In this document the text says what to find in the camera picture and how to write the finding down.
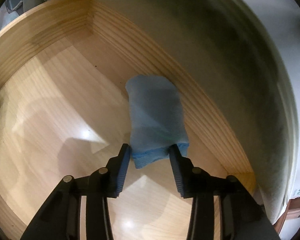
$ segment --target blue fabric hem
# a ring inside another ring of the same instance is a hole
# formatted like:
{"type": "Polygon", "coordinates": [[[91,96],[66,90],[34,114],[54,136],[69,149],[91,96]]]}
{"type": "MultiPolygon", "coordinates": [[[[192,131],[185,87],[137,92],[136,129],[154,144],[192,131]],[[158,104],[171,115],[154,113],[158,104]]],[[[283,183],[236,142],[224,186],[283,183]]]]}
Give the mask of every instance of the blue fabric hem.
{"type": "MultiPolygon", "coordinates": [[[[178,145],[178,147],[189,147],[189,143],[177,143],[177,145],[178,145]]],[[[167,147],[161,147],[161,148],[157,148],[157,149],[151,149],[151,150],[148,150],[148,151],[145,151],[145,152],[141,152],[141,153],[132,153],[132,157],[134,158],[134,159],[138,159],[138,158],[142,158],[142,157],[144,157],[145,155],[149,155],[149,154],[151,154],[152,152],[156,152],[156,151],[160,151],[160,150],[165,150],[165,149],[167,149],[168,148],[168,146],[167,147]]]]}

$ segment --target wooden panel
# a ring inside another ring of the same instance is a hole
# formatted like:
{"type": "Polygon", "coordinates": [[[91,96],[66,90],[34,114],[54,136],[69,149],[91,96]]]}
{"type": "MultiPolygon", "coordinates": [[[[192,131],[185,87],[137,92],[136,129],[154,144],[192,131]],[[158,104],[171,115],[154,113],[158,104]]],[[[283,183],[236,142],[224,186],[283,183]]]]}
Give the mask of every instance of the wooden panel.
{"type": "Polygon", "coordinates": [[[286,219],[294,219],[300,217],[300,197],[291,199],[289,211],[287,212],[286,219]]]}
{"type": "Polygon", "coordinates": [[[0,32],[0,88],[48,45],[86,25],[90,0],[51,0],[11,22],[0,32]]]}
{"type": "MultiPolygon", "coordinates": [[[[90,2],[47,2],[0,33],[0,226],[12,240],[63,176],[91,174],[129,142],[125,83],[136,74],[178,87],[194,165],[255,186],[240,143],[192,77],[131,22],[90,2]]],[[[109,200],[114,236],[185,239],[191,202],[180,198],[168,160],[141,170],[131,163],[124,191],[109,200]]],[[[217,239],[218,206],[215,219],[217,239]]]]}

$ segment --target blue cloth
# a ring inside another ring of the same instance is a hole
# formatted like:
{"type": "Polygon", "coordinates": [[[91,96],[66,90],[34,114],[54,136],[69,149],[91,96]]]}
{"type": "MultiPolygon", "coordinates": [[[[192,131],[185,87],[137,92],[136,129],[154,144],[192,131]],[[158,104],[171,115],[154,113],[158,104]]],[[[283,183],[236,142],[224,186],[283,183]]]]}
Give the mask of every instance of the blue cloth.
{"type": "Polygon", "coordinates": [[[139,75],[126,83],[129,95],[131,154],[137,169],[169,157],[177,144],[186,156],[189,139],[177,88],[165,77],[139,75]]]}

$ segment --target folded blue fabric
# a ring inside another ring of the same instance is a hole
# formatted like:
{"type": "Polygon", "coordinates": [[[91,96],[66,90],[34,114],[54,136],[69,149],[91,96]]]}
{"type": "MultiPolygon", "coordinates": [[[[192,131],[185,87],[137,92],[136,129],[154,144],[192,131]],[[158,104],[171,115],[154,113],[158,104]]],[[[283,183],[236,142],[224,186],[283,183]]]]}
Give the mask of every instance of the folded blue fabric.
{"type": "Polygon", "coordinates": [[[165,77],[139,75],[126,83],[129,95],[130,146],[137,169],[169,157],[177,144],[186,156],[189,139],[177,88],[165,77]]]}

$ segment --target light wood floor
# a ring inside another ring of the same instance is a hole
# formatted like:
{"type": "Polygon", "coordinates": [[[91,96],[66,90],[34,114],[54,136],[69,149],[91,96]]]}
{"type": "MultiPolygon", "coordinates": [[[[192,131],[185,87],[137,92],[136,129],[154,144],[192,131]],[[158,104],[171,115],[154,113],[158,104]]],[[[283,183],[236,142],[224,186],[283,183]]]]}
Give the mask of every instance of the light wood floor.
{"type": "MultiPolygon", "coordinates": [[[[97,1],[52,0],[0,34],[0,226],[9,238],[20,238],[63,176],[91,174],[129,142],[125,83],[137,74],[178,87],[194,165],[235,174],[253,192],[240,143],[182,66],[97,1]]],[[[185,239],[191,199],[178,194],[169,160],[141,170],[131,162],[109,210],[115,239],[185,239]]],[[[218,205],[215,217],[218,239],[218,205]]]]}

